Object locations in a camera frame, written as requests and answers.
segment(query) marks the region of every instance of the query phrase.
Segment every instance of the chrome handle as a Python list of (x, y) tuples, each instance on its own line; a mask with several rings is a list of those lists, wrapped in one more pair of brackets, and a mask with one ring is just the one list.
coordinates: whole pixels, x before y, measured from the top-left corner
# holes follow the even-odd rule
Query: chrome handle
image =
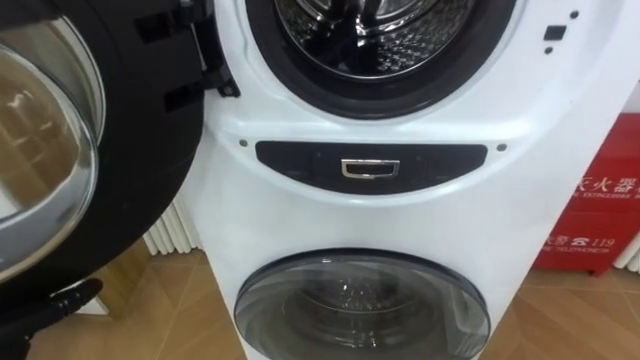
[[(389, 167), (384, 173), (368, 173), (375, 168)], [(400, 160), (376, 160), (376, 159), (342, 159), (342, 175), (350, 179), (373, 180), (392, 178), (398, 175)]]

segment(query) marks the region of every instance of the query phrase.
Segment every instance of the washing machine drum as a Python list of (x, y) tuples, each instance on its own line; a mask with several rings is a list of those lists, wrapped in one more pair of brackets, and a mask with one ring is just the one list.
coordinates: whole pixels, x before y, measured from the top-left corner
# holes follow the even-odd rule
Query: washing machine drum
[(482, 67), (516, 0), (246, 0), (268, 66), (301, 99), (361, 120), (448, 97)]
[(271, 264), (242, 287), (235, 320), (271, 360), (472, 359), (486, 304), (461, 275), (413, 256), (332, 250)]
[(172, 10), (156, 3), (0, 4), (0, 312), (90, 275), (179, 189), (202, 64), (188, 26), (149, 40), (163, 28), (148, 19)]

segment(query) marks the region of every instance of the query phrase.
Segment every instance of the round glass door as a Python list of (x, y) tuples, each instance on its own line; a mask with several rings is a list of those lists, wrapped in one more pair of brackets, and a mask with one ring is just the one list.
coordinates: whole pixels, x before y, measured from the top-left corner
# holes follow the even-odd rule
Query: round glass door
[(409, 255), (312, 252), (258, 271), (242, 287), (235, 320), (271, 360), (472, 359), (490, 321), (475, 287)]
[(87, 209), (103, 99), (66, 20), (0, 32), (0, 282), (60, 245)]

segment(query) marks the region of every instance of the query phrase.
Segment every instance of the open washing machine door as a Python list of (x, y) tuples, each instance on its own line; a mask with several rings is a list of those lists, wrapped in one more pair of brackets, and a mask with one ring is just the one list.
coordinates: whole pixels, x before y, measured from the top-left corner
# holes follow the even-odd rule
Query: open washing machine door
[(381, 250), (335, 249), (272, 263), (243, 285), (235, 320), (272, 360), (472, 359), (491, 329), (463, 276)]
[(205, 89), (236, 94), (211, 29), (210, 1), (0, 3), (0, 312), (89, 276), (170, 204)]

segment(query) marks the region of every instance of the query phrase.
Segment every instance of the white washing machine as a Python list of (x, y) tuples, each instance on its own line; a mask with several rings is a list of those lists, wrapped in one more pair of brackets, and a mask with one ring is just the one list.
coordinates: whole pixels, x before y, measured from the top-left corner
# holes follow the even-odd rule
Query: white washing machine
[(640, 2), (215, 1), (183, 188), (249, 360), (476, 359), (640, 78)]

